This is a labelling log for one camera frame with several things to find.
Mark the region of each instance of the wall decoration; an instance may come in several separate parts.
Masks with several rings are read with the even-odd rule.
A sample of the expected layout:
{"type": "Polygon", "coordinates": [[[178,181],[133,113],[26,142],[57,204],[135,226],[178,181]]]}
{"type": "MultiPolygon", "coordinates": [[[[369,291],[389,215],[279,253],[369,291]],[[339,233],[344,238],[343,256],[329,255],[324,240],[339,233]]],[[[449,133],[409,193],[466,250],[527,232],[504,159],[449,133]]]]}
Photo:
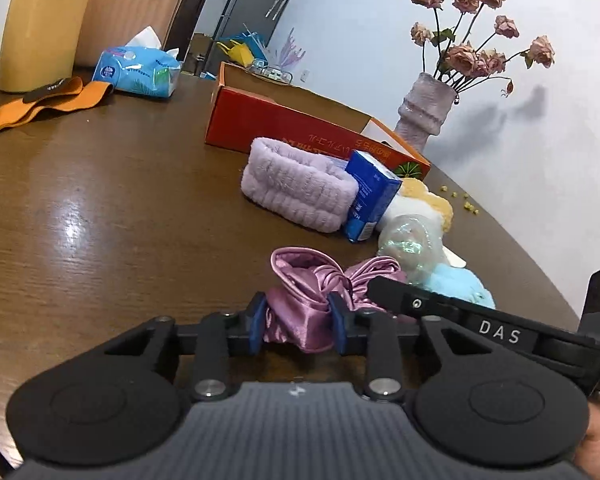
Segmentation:
{"type": "Polygon", "coordinates": [[[285,44],[280,49],[280,54],[278,54],[278,51],[275,52],[277,66],[287,72],[291,72],[304,57],[304,54],[306,54],[305,50],[296,46],[296,40],[293,37],[293,33],[294,28],[289,31],[285,44]]]}

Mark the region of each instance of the white tissue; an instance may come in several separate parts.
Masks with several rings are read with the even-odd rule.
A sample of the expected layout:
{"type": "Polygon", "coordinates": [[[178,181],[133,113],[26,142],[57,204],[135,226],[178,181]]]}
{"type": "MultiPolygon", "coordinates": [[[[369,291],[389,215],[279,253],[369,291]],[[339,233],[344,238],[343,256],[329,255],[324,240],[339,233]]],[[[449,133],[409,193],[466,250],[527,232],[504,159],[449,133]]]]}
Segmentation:
{"type": "MultiPolygon", "coordinates": [[[[146,48],[161,48],[162,43],[160,42],[160,38],[155,33],[154,28],[149,25],[145,27],[143,30],[138,32],[134,37],[129,40],[129,42],[125,46],[144,46],[146,48]]],[[[167,50],[167,54],[176,59],[178,57],[179,48],[172,48],[171,50],[167,50]]]]}

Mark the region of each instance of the pink fluffy headband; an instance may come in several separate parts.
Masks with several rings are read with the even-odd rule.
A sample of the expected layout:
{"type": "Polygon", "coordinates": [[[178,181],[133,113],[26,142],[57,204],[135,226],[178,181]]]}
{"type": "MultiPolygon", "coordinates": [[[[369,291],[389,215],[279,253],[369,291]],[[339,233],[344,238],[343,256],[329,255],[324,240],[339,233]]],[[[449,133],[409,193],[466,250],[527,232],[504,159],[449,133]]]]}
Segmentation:
{"type": "Polygon", "coordinates": [[[330,158],[259,137],[251,145],[242,192],[287,220],[323,233],[337,231],[358,183],[330,158]]]}

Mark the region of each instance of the blue box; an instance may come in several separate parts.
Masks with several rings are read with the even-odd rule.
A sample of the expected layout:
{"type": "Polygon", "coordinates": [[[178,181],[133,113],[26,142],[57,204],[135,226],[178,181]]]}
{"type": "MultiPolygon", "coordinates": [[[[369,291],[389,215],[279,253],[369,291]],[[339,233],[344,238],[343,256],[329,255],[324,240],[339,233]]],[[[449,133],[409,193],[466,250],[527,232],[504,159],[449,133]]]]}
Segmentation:
{"type": "Polygon", "coordinates": [[[366,152],[353,152],[345,171],[360,190],[342,229],[350,242],[361,242],[371,236],[402,181],[366,152]]]}

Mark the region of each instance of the blue bag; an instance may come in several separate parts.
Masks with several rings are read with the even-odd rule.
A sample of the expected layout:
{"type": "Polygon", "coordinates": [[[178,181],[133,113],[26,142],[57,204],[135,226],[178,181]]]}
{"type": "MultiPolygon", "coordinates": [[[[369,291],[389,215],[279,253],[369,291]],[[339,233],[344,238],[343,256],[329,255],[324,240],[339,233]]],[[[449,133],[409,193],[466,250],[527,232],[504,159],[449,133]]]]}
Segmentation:
{"type": "Polygon", "coordinates": [[[94,81],[104,81],[125,92],[151,97],[169,97],[180,75],[180,62],[165,51],[144,46],[108,48],[93,73],[94,81]]]}

